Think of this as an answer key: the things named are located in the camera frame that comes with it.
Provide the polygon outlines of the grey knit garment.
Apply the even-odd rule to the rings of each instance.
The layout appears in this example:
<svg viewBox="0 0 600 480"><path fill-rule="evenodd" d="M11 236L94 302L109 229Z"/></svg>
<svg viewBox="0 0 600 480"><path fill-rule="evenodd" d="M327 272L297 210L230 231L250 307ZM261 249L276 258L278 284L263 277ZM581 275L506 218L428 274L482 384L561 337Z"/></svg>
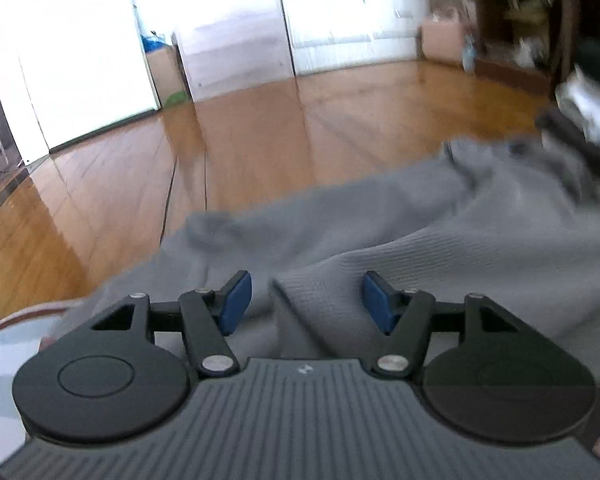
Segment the grey knit garment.
<svg viewBox="0 0 600 480"><path fill-rule="evenodd" d="M251 274L238 359L356 358L384 337L363 275L442 301L486 295L600 379L600 186L569 148L455 140L390 174L241 212L195 212L159 251L72 308L65 335L131 292L172 301Z"/></svg>

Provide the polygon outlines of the small bottle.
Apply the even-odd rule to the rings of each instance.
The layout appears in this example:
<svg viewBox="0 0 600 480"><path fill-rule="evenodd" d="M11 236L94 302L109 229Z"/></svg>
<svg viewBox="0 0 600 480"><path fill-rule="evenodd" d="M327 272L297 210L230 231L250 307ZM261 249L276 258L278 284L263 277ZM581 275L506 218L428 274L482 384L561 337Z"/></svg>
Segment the small bottle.
<svg viewBox="0 0 600 480"><path fill-rule="evenodd" d="M466 73L473 74L476 70L477 49L475 38L471 35L466 35L464 38L464 46L462 50L462 66Z"/></svg>

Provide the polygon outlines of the pink box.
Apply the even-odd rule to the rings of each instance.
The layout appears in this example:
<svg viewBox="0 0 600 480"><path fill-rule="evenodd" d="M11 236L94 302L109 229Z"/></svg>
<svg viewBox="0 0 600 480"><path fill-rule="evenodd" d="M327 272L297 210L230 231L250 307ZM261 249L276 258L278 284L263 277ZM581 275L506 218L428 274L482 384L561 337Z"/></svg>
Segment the pink box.
<svg viewBox="0 0 600 480"><path fill-rule="evenodd" d="M462 64L465 37L470 25L455 6L438 9L422 21L422 55L427 61Z"/></svg>

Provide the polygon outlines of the patterned play mat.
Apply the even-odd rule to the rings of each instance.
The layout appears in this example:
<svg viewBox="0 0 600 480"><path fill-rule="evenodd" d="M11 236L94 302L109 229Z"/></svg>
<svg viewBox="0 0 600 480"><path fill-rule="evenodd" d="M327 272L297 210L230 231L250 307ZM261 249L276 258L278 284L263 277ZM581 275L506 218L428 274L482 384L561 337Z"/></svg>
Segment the patterned play mat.
<svg viewBox="0 0 600 480"><path fill-rule="evenodd" d="M65 313L81 299L46 302L0 319L0 464L27 440L12 398L12 381L20 367L54 341L52 333Z"/></svg>

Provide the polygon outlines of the cardboard box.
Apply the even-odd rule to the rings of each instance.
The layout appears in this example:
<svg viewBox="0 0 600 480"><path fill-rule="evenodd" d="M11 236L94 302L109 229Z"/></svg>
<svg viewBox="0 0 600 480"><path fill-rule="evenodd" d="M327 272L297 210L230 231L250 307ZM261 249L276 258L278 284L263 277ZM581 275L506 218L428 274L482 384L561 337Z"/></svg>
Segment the cardboard box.
<svg viewBox="0 0 600 480"><path fill-rule="evenodd" d="M163 46L146 53L149 73L162 108L188 100L185 77L172 46Z"/></svg>

